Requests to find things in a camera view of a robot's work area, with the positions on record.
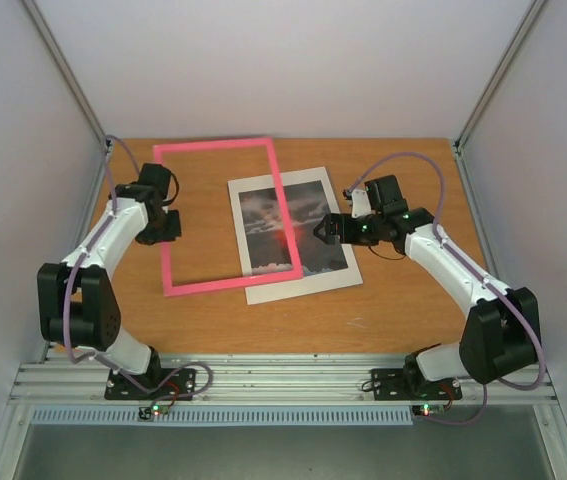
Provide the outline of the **white mat board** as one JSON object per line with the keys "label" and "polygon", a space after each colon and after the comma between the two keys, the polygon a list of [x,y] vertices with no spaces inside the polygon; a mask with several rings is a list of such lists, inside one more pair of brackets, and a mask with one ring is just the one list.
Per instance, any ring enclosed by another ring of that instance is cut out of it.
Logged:
{"label": "white mat board", "polygon": [[[303,277],[247,287],[247,303],[262,304],[357,286],[362,276],[350,245],[326,245],[313,234],[338,208],[327,169],[316,167],[281,175],[294,228]],[[228,182],[240,263],[244,275],[292,269],[274,183],[269,175]]]}

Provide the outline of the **pink picture frame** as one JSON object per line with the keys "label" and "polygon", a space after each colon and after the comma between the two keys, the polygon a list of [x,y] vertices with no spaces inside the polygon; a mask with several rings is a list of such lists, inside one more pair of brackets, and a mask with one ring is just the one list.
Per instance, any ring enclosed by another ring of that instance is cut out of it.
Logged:
{"label": "pink picture frame", "polygon": [[167,154],[187,153],[198,151],[248,149],[262,147],[267,154],[270,167],[270,177],[279,206],[284,240],[291,260],[291,268],[286,271],[276,271],[262,275],[251,275],[226,278],[199,283],[174,285],[172,280],[171,250],[166,243],[161,243],[161,280],[165,297],[180,297],[194,294],[211,293],[216,291],[244,289],[261,285],[298,280],[303,277],[303,266],[296,243],[294,226],[287,205],[287,197],[278,165],[273,139],[270,137],[238,138],[224,140],[206,140],[185,143],[157,144],[153,146],[154,161],[164,164],[163,157]]}

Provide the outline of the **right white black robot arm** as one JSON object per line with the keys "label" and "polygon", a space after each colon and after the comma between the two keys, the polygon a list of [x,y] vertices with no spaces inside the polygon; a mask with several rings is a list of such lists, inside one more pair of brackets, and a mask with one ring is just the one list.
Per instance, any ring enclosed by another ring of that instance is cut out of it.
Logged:
{"label": "right white black robot arm", "polygon": [[545,378],[536,296],[513,289],[480,267],[438,225],[433,214],[411,209],[395,176],[371,180],[344,194],[352,210],[329,213],[313,234],[327,245],[371,249],[382,242],[420,265],[453,299],[466,318],[459,342],[418,350],[405,359],[404,383],[414,396],[426,396],[441,380],[468,377],[481,385],[504,382],[507,375],[537,365],[528,384]]}

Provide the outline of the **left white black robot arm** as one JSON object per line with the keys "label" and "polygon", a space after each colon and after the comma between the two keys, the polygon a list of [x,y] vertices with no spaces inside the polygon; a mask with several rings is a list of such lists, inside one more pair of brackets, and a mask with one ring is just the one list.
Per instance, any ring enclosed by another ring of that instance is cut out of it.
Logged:
{"label": "left white black robot arm", "polygon": [[138,178],[114,187],[105,210],[86,238],[58,263],[37,272],[40,331],[44,340],[66,348],[73,362],[94,358],[129,373],[128,384],[142,398],[158,395],[163,371],[154,367],[150,346],[122,326],[112,278],[128,247],[152,246],[181,236],[176,176],[146,163]]}

